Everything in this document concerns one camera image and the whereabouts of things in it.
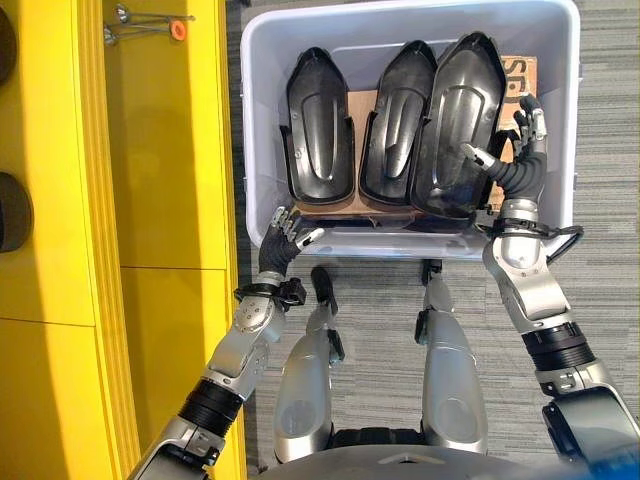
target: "yellow shelf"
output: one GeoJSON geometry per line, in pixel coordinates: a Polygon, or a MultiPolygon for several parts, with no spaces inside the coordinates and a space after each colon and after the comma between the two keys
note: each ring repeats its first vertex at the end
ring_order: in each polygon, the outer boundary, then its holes
{"type": "MultiPolygon", "coordinates": [[[[153,2],[196,16],[184,43],[104,47],[115,3],[2,5],[19,60],[0,170],[34,209],[27,245],[0,256],[0,422],[23,439],[0,444],[7,478],[126,478],[231,321],[224,2],[153,2]]],[[[241,418],[214,476],[246,478],[241,418]]]]}

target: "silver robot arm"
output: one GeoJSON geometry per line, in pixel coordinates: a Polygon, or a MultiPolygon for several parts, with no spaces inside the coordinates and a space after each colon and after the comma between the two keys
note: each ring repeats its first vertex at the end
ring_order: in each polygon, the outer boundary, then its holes
{"type": "Polygon", "coordinates": [[[529,95],[520,103],[524,114],[519,112],[516,121],[521,153],[513,164],[463,146],[467,156],[505,190],[483,262],[531,355],[542,391],[554,398],[543,408],[543,416],[558,454],[597,469],[612,456],[636,455],[640,428],[604,363],[589,348],[547,267],[542,238],[551,235],[538,218],[547,132],[538,101],[529,95]]]}
{"type": "Polygon", "coordinates": [[[196,387],[149,447],[130,480],[203,480],[218,460],[224,437],[267,365],[269,346],[285,312],[304,304],[300,280],[285,282],[287,266],[324,231],[297,234],[300,217],[279,207],[260,247],[256,282],[238,289],[233,326],[218,344],[196,387]]]}

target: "storage bin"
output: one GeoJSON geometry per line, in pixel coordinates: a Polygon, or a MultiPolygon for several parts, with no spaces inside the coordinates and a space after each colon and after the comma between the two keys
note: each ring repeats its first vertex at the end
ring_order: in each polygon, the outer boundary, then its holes
{"type": "MultiPolygon", "coordinates": [[[[502,54],[538,58],[538,97],[549,131],[541,220],[572,222],[580,19],[570,0],[399,0],[262,14],[242,35],[247,230],[260,245],[274,208],[291,201],[279,125],[287,123],[286,84],[301,52],[331,53],[351,90],[371,90],[400,47],[422,39],[436,55],[481,30],[502,54]]],[[[563,238],[547,243],[554,251],[563,238]]],[[[480,233],[433,234],[400,228],[336,227],[306,253],[478,259],[480,233]]]]}

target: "cardboard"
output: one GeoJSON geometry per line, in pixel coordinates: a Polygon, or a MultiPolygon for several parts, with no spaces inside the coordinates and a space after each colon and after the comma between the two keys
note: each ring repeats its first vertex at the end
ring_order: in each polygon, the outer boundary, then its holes
{"type": "MultiPolygon", "coordinates": [[[[498,130],[515,129],[517,131],[518,125],[513,119],[513,114],[520,109],[518,102],[521,93],[536,94],[537,59],[535,57],[503,55],[502,62],[507,74],[507,91],[502,105],[498,130]]],[[[411,206],[393,206],[376,202],[361,195],[358,189],[367,118],[375,108],[377,93],[377,90],[368,90],[349,92],[347,95],[349,114],[353,119],[355,134],[356,187],[354,194],[350,198],[332,205],[308,205],[296,201],[296,206],[304,215],[323,219],[368,218],[374,224],[381,219],[406,219],[409,222],[418,216],[425,215],[411,206]]],[[[513,149],[510,142],[505,144],[500,158],[505,162],[513,161],[513,149]]],[[[502,188],[494,184],[488,204],[497,211],[500,210],[503,200],[502,188]]]]}

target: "black cable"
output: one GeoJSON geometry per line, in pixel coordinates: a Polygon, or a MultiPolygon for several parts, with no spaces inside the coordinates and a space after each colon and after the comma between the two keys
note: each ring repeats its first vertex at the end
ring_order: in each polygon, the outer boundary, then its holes
{"type": "Polygon", "coordinates": [[[560,247],[551,255],[547,255],[547,265],[551,265],[562,255],[573,248],[584,236],[584,228],[581,225],[572,225],[565,228],[549,228],[543,223],[521,221],[516,219],[501,219],[497,225],[489,227],[487,225],[476,225],[482,232],[492,238],[496,237],[525,237],[550,240],[561,235],[571,235],[560,247]],[[526,231],[505,232],[506,228],[521,228],[526,231]]]}

